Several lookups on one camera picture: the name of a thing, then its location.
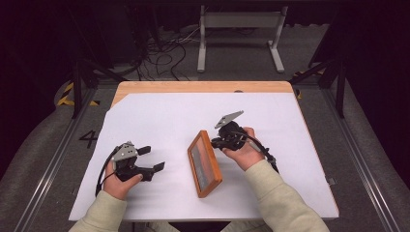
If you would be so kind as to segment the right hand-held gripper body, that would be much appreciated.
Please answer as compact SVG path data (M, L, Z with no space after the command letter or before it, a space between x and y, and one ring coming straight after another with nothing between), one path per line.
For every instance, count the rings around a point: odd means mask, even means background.
M247 141L247 133L235 122L235 119L243 113L243 110L239 110L224 115L215 125L215 128L219 130L217 138L221 138L226 142L224 148L236 151L245 145L245 142Z

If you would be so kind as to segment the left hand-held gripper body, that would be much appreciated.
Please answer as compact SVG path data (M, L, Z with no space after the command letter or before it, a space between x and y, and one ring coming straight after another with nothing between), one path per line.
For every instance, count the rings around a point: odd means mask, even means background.
M139 155L134 145L129 141L117 147L112 160L114 161L114 172L117 177L125 182L137 174L142 174L144 182L149 182L153 179L154 168L138 167L135 162Z

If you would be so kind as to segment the wooden picture frame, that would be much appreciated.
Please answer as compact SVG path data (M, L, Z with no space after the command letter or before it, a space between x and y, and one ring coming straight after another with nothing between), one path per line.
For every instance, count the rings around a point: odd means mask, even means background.
M190 168L199 198L205 198L221 182L222 175L208 132L201 130L188 148Z

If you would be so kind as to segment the person's right hand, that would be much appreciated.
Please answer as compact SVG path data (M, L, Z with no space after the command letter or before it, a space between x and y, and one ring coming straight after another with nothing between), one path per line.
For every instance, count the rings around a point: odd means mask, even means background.
M247 171L254 164L264 159L264 155L253 148L254 142L248 139L245 145L236 151L223 148L222 152L229 158L236 161L236 163L244 170Z

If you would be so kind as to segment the person's left hand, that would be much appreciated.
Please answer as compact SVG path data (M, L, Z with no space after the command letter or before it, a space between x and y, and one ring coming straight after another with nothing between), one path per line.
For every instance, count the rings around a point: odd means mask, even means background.
M110 161L105 168L105 178L102 184L102 189L119 200L125 200L129 191L141 182L142 174L137 174L126 182L122 182L115 174L113 169L113 162Z

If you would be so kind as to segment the yellow black floor tape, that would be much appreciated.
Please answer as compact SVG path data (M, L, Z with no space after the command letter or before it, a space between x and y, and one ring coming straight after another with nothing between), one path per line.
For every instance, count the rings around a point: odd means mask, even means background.
M321 71L318 71L318 72L314 72L312 76L319 76L319 77L320 77L320 76L323 75L324 71L325 71L325 69L324 69L324 70L321 70ZM300 76L300 75L302 75L303 73L304 73L304 72L295 72L292 77ZM302 92L301 92L299 89L296 89L296 90L295 90L295 95L296 95L297 100L301 100L302 97L303 97L303 96L302 96Z
M72 106L75 105L74 100L71 100L71 99L69 98L69 94L70 94L71 91L73 90L73 86L74 86L73 82L70 82L70 83L66 86L66 88L65 88L65 90L64 90L64 92L63 92L63 94L62 94L62 96L60 97L60 99L59 99L58 102L57 102L57 105L72 105ZM100 105L100 101L90 101L89 105L90 105L90 106L99 106L99 105Z

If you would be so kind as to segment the black metal stand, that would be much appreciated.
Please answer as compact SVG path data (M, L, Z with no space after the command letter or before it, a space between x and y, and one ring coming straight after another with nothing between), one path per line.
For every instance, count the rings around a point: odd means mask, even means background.
M317 84L322 89L329 89L334 81L337 81L337 90L336 90L336 110L340 118L344 118L343 113L343 104L344 104L344 90L345 90L345 72L346 68L343 65L343 62L340 60L329 60L308 69L305 72L295 73L294 76L289 80L290 84L296 84L304 79L307 79L310 76L313 76L315 73L323 71L323 74L320 76Z
M87 89L96 89L99 84L99 79L94 73L94 70L106 75L107 77L116 80L117 82L125 81L125 78L119 74L104 68L98 63L87 59L78 59L73 65L73 97L74 97L74 111L73 118L75 119L85 101L82 98L82 84L85 84Z

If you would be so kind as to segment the white metal stand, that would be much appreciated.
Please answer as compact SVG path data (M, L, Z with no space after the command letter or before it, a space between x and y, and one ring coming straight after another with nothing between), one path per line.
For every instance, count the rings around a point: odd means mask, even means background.
M284 72L284 65L278 53L278 41L284 21L287 16L287 7L274 12L208 12L205 6L200 9L200 44L198 51L197 71L205 72L206 64L206 29L207 28L273 28L274 37L267 41L275 67L278 73Z

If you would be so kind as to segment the aluminium floor rail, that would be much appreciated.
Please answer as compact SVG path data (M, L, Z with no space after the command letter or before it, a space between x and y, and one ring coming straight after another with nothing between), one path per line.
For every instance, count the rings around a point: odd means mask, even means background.
M32 194L29 203L27 204L23 214L21 215L18 224L16 225L14 232L28 232L31 227L34 217L41 208L46 195L57 175L60 166L63 162L65 155L67 154L68 146L73 138L75 131L80 124L81 119L90 103L95 96L96 89L87 89L84 91L84 97L80 99L81 105L76 103L78 110L73 119L70 120L48 166L39 180L34 193Z
M386 202L384 195L370 172L370 169L351 130L349 129L346 121L339 116L336 108L336 99L333 97L332 92L330 90L323 90L322 95L325 102L330 107L334 118L336 119L337 126L339 127L348 146L349 156L354 163L354 166L366 189L366 193L380 218L384 230L386 232L402 232Z

